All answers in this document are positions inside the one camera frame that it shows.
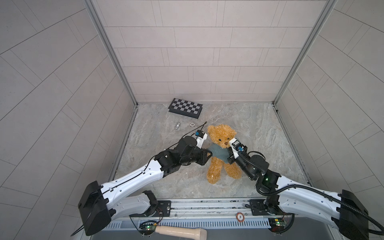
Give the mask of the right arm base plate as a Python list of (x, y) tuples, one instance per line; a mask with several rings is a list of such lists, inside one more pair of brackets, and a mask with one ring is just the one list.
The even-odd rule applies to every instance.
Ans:
[(264, 199), (251, 199), (245, 207), (250, 209), (253, 216), (275, 216), (281, 214), (276, 204)]

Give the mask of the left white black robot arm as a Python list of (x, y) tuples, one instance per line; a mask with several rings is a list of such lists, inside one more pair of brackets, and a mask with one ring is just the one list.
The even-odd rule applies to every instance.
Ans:
[(131, 194), (146, 185), (177, 172), (181, 166), (192, 163), (205, 165), (212, 153), (202, 147), (208, 135), (198, 131), (197, 137), (185, 136), (174, 149), (166, 149), (153, 156), (141, 168), (117, 180), (88, 184), (78, 203), (83, 222), (80, 228), (86, 236), (92, 236), (109, 225), (112, 220), (130, 215), (156, 212), (158, 200), (152, 191), (140, 195)]

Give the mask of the tan teddy bear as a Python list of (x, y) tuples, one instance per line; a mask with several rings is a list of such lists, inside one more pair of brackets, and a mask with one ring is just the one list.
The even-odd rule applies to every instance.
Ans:
[(227, 175), (233, 179), (242, 177), (242, 170), (236, 164), (230, 164), (229, 150), (230, 140), (232, 140), (237, 132), (228, 125), (208, 126), (207, 133), (212, 144), (208, 150), (212, 152), (211, 164), (207, 172), (207, 180), (210, 184), (216, 184), (221, 177), (222, 168), (225, 169)]

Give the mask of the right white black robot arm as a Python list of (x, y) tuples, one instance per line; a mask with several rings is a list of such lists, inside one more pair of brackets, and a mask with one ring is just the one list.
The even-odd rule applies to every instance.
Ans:
[(369, 239), (369, 216), (356, 195), (319, 190), (288, 179), (269, 170), (263, 154), (246, 147), (230, 147), (229, 163), (236, 163), (250, 180), (256, 181), (256, 190), (266, 197), (265, 206), (277, 215), (281, 212), (307, 217), (330, 225), (350, 240)]

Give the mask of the grey-green teddy sweater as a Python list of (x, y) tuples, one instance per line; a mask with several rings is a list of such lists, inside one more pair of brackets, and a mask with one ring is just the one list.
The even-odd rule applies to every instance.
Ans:
[(212, 152), (213, 157), (218, 158), (226, 164), (229, 163), (228, 158), (230, 157), (230, 153), (227, 148), (222, 148), (217, 144), (211, 144), (208, 147), (208, 150)]

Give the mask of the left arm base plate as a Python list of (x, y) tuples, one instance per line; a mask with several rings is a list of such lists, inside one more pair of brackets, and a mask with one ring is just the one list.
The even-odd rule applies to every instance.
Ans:
[(158, 217), (169, 217), (171, 211), (171, 201), (158, 201), (157, 208), (153, 211), (144, 214), (133, 214), (131, 217), (139, 218), (158, 218)]

